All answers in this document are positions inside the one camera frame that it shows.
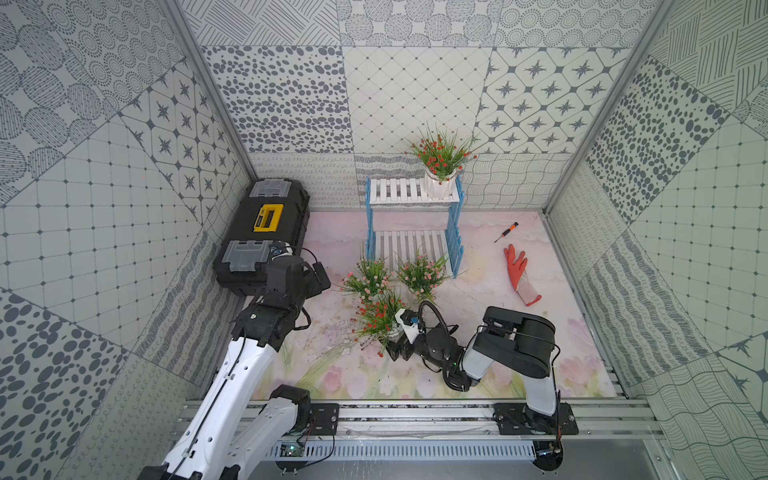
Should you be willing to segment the red flower pot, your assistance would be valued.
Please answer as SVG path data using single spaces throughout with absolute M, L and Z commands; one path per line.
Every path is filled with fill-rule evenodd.
M 477 156 L 472 153 L 475 138 L 463 138 L 457 132 L 438 129 L 420 132 L 418 142 L 411 142 L 409 152 L 424 165 L 424 188 L 433 199 L 446 199 L 456 185 L 465 164 Z
M 404 307 L 399 294 L 392 290 L 383 291 L 364 302 L 358 310 L 353 329 L 355 339 L 363 346 L 378 347 L 379 355 L 384 356 L 387 347 L 396 344 L 403 335 L 396 314 Z

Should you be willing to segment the pink flower pot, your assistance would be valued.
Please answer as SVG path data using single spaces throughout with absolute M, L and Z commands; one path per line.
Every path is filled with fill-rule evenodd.
M 383 260 L 362 259 L 356 264 L 356 270 L 342 280 L 341 290 L 369 302 L 390 290 L 390 276 Z
M 419 301 L 435 301 L 436 289 L 449 277 L 448 257 L 431 260 L 418 255 L 414 260 L 400 262 L 397 268 L 398 280 Z

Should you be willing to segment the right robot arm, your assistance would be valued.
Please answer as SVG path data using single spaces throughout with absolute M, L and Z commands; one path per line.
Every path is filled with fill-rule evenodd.
M 395 333 L 384 341 L 393 360 L 416 355 L 458 392 L 478 385 L 494 364 L 504 366 L 523 379 L 525 421 L 554 426 L 560 404 L 554 360 L 560 348 L 555 342 L 556 327 L 549 320 L 490 306 L 469 343 L 462 346 L 454 337 L 458 327 L 448 324 L 430 301 L 421 302 L 415 310 L 401 308 L 394 319 Z

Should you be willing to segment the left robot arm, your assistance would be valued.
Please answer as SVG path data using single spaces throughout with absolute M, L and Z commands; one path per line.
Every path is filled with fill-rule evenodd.
M 304 302 L 331 282 L 319 261 L 283 254 L 266 264 L 266 281 L 234 321 L 223 363 L 200 409 L 159 466 L 142 479 L 247 479 L 276 442 L 309 419 L 307 390 L 279 386 L 247 428 L 238 428 L 251 396 L 287 336 L 307 314 Z

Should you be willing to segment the blue white wooden rack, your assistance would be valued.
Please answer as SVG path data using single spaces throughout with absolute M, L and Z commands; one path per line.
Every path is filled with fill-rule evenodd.
M 436 199 L 427 194 L 422 178 L 367 178 L 365 258 L 394 270 L 424 255 L 442 260 L 445 272 L 457 277 L 464 255 L 459 229 L 463 204 L 460 179 L 451 183 L 445 198 Z

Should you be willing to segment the black plastic toolbox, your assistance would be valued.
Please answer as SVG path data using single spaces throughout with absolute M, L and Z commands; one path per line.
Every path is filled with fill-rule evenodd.
M 213 261 L 218 284 L 238 296 L 251 295 L 267 280 L 266 265 L 283 242 L 303 246 L 310 195 L 298 180 L 261 179 L 241 200 Z

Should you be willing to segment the orange black screwdriver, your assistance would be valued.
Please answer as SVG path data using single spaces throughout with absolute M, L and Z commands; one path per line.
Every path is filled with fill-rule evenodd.
M 512 223 L 508 228 L 506 228 L 495 240 L 494 243 L 499 242 L 501 239 L 505 238 L 507 235 L 509 235 L 512 231 L 514 231 L 519 226 L 518 222 Z

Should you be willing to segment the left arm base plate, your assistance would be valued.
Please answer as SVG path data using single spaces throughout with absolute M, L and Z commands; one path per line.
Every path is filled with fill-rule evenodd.
M 298 407 L 298 416 L 291 434 L 333 436 L 337 433 L 340 405 L 311 403 Z

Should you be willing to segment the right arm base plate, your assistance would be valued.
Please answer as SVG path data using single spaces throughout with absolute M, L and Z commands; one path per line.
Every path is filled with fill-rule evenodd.
M 557 411 L 547 416 L 526 403 L 497 403 L 492 419 L 500 435 L 577 435 L 579 427 L 568 403 L 559 403 Z

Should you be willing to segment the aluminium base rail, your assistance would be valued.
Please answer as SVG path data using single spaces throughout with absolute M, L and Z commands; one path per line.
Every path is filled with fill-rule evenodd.
M 497 403 L 511 399 L 365 400 L 342 401 L 337 433 L 323 439 L 479 439 L 508 436 L 512 439 L 550 440 L 555 435 L 500 435 L 494 420 Z M 660 422 L 644 400 L 572 398 L 568 403 L 579 427 L 564 440 L 662 439 Z

